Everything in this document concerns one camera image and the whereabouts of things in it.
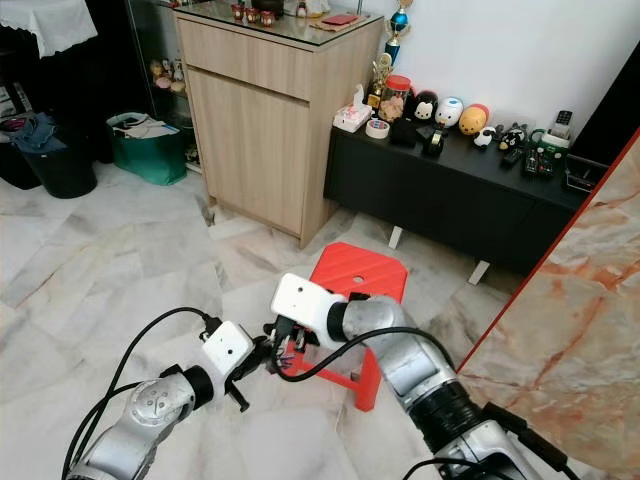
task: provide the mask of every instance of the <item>robotic arm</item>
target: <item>robotic arm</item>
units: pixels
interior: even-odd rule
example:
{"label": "robotic arm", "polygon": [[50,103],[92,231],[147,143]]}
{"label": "robotic arm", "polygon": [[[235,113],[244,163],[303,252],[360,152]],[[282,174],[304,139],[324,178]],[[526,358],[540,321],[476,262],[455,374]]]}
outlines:
{"label": "robotic arm", "polygon": [[[273,358],[273,349],[292,334],[292,325],[298,337],[311,332],[320,345],[334,350],[362,334],[413,326],[391,298],[348,301],[292,274],[281,279],[271,309],[278,320],[270,339],[252,340],[241,327],[224,322],[204,343],[199,366],[184,372],[178,367],[164,378],[140,384],[120,420],[71,468],[67,480],[141,480],[158,444],[192,411],[226,393],[244,411],[249,405],[232,382]],[[279,323],[286,324],[284,334]],[[513,480],[542,480],[502,426],[469,399],[438,345],[406,333],[372,336],[363,343],[373,350],[385,380],[435,457],[461,463],[440,465],[443,478],[498,478],[488,473],[478,476],[478,468],[470,468],[470,462]],[[279,370],[277,364],[271,368]],[[523,427],[518,421],[523,422],[507,418],[507,423],[528,431],[526,422]]]}

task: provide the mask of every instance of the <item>white wall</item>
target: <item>white wall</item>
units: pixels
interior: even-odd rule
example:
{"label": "white wall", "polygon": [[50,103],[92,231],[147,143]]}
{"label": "white wall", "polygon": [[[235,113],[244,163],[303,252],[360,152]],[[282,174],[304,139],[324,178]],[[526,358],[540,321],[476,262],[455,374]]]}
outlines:
{"label": "white wall", "polygon": [[[386,18],[396,8],[363,3]],[[640,40],[640,0],[414,0],[407,13],[395,72],[416,88],[484,103],[502,122],[548,127],[572,110],[574,138]]]}

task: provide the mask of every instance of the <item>blue cloth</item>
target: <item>blue cloth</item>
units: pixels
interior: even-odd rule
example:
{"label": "blue cloth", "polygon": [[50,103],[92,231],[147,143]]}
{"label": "blue cloth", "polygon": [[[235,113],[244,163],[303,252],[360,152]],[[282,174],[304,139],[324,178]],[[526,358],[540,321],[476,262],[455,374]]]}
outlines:
{"label": "blue cloth", "polygon": [[67,148],[54,136],[55,133],[56,123],[53,118],[46,113],[38,113],[24,124],[22,130],[13,135],[11,142],[22,153],[48,154]]}

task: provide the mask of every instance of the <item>white tablecloth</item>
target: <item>white tablecloth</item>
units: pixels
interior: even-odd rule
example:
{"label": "white tablecloth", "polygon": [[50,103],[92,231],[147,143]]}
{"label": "white tablecloth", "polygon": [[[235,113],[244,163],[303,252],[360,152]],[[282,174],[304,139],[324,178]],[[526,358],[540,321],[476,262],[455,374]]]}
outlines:
{"label": "white tablecloth", "polygon": [[0,0],[0,25],[33,33],[40,57],[98,35],[85,0]]}

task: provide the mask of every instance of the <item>small cup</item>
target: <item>small cup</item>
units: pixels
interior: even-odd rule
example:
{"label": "small cup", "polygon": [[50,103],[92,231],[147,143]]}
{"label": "small cup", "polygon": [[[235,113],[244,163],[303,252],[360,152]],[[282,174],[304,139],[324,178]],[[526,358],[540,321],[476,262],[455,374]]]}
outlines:
{"label": "small cup", "polygon": [[275,13],[268,10],[263,10],[262,12],[260,12],[260,18],[262,20],[263,27],[270,27],[276,21]]}
{"label": "small cup", "polygon": [[246,13],[247,22],[256,23],[258,20],[260,20],[260,10],[258,10],[257,8],[247,8]]}
{"label": "small cup", "polygon": [[244,5],[234,3],[231,5],[231,11],[233,12],[233,18],[235,20],[242,20],[244,17]]}

